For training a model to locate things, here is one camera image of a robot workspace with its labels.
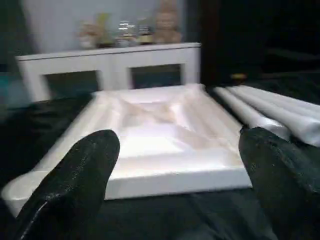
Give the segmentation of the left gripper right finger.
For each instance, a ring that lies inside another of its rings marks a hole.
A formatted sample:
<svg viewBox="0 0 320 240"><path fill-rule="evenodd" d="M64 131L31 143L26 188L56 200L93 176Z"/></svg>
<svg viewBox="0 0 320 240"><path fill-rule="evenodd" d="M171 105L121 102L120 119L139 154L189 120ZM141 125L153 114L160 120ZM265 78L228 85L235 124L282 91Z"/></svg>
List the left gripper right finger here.
<svg viewBox="0 0 320 240"><path fill-rule="evenodd" d="M238 150L253 190L280 240L320 238L320 162L261 128L243 128Z"/></svg>

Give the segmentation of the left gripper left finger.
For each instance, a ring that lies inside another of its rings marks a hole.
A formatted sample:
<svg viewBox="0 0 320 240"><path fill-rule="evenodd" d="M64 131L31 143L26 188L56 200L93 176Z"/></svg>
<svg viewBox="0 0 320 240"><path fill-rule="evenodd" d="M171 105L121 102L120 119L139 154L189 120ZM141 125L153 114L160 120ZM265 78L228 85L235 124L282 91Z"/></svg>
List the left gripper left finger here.
<svg viewBox="0 0 320 240"><path fill-rule="evenodd" d="M14 238L81 239L105 199L119 152L119 138L110 129L76 142L22 207Z"/></svg>

